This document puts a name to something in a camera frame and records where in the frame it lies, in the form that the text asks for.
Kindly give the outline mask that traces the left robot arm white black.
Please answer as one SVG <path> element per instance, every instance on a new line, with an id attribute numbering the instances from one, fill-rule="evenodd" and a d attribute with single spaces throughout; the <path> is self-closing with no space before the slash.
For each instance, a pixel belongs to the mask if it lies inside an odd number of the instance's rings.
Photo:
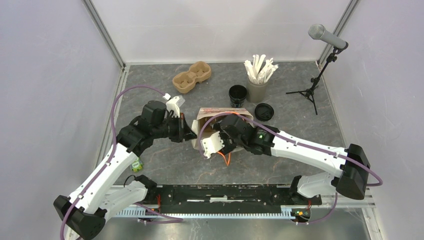
<path id="1" fill-rule="evenodd" d="M 135 203 L 153 203 L 157 198 L 154 183 L 135 180 L 107 195 L 122 172 L 153 145 L 156 139 L 182 143 L 197 138 L 187 125 L 179 106 L 156 100 L 149 101 L 141 115 L 122 128 L 111 149 L 90 176 L 69 196 L 58 196 L 53 205 L 62 222 L 79 238 L 92 240 L 107 221 Z"/>

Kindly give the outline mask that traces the brown paper bag orange handles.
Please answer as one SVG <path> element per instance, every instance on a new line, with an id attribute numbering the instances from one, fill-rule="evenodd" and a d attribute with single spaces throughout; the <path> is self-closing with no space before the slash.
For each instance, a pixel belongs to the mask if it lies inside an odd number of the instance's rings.
<path id="1" fill-rule="evenodd" d="M 219 128 L 219 123 L 221 122 L 221 120 L 224 119 L 224 116 L 219 116 L 215 119 L 213 119 L 212 121 L 210 121 L 209 123 L 206 123 L 207 121 L 209 121 L 210 118 L 221 114 L 221 113 L 237 113 L 240 114 L 250 120 L 254 119 L 254 116 L 247 111 L 245 108 L 228 108 L 228 107 L 202 107 L 200 108 L 197 118 L 195 120 L 192 121 L 192 125 L 191 125 L 191 129 L 197 134 L 197 136 L 200 136 L 200 140 L 198 139 L 193 139 L 191 140 L 191 144 L 192 147 L 195 150 L 199 150 L 201 149 L 201 154 L 203 155 L 203 150 L 201 147 L 201 139 L 202 137 L 206 137 L 207 133 L 215 133 L 215 132 L 219 132 L 220 128 Z M 239 152 L 242 149 L 240 148 L 240 150 L 236 150 L 233 151 L 231 153 L 234 152 Z M 231 159 L 230 158 L 226 158 L 226 155 L 231 155 L 231 153 L 228 154 L 223 154 L 220 151 L 218 151 L 216 154 L 220 155 L 224 161 L 225 164 L 228 166 L 230 164 Z"/>

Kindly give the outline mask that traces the black coffee cup white lettering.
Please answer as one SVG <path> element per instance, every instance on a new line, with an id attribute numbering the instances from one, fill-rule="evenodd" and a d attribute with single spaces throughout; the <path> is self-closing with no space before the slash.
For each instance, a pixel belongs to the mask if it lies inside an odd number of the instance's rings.
<path id="1" fill-rule="evenodd" d="M 247 89 L 243 85 L 233 85 L 229 88 L 228 95 L 232 108 L 241 108 L 247 98 Z"/>

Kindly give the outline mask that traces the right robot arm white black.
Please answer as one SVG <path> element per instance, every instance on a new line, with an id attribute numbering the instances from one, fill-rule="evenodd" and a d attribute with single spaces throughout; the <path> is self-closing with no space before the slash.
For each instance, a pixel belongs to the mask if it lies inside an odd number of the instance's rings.
<path id="1" fill-rule="evenodd" d="M 212 128 L 223 139 L 225 153 L 241 147 L 254 155 L 292 159 L 321 169 L 322 173 L 293 179 L 288 196 L 295 204 L 334 192 L 353 200 L 365 198 L 370 163 L 357 144 L 348 148 L 322 145 L 272 126 L 252 126 L 234 113 L 212 124 Z"/>

